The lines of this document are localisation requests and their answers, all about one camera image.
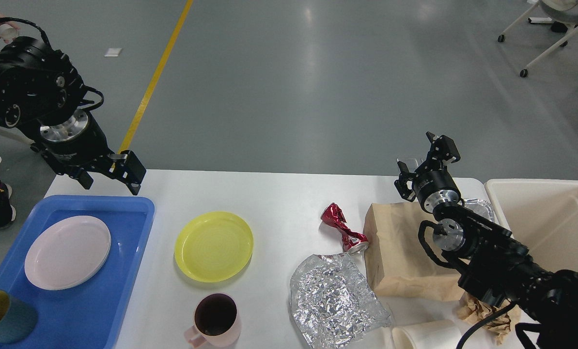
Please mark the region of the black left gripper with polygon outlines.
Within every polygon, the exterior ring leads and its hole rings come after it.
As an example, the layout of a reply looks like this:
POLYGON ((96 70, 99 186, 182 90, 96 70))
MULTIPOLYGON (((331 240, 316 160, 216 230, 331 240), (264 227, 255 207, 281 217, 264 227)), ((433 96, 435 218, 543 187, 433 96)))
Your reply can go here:
POLYGON ((85 190, 94 183, 90 172, 120 181, 134 196, 141 190, 146 168, 132 150, 113 153, 90 112, 77 109, 55 126, 31 121, 30 139, 54 173, 76 180, 85 190))

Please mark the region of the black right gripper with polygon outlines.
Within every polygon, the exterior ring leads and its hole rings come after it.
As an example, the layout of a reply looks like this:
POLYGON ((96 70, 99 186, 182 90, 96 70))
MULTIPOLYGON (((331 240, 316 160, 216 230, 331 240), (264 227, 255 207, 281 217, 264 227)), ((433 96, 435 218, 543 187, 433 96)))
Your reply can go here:
POLYGON ((424 169, 413 169, 404 161, 397 161, 399 177, 394 186, 402 199, 413 202, 417 198, 424 212, 433 213, 440 204, 460 204, 461 192, 446 168, 461 160, 453 139, 426 132, 430 141, 424 169))

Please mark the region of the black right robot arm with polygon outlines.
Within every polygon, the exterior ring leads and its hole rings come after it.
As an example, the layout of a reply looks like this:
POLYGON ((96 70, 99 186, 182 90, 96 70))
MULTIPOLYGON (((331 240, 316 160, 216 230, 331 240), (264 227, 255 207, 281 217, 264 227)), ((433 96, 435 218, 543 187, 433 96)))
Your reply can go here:
POLYGON ((430 150, 411 172, 398 161, 395 181, 402 199, 419 201, 435 221, 420 223, 419 243, 433 263, 457 270, 458 285, 499 310, 461 336, 461 349, 480 327, 518 306, 533 323, 517 323, 515 333, 526 349, 578 349, 578 272, 546 271, 512 232, 465 206, 447 166, 461 159, 450 137, 427 132, 430 150))

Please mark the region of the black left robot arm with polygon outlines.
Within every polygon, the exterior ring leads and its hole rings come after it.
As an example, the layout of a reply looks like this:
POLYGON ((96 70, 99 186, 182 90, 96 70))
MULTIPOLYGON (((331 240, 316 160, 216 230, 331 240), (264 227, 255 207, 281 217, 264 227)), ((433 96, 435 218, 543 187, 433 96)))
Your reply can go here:
POLYGON ((88 190, 90 173, 125 184, 136 196, 146 169, 131 150, 115 153, 92 111, 104 95, 87 86, 47 33, 17 37, 0 51, 0 127, 20 130, 47 165, 88 190))

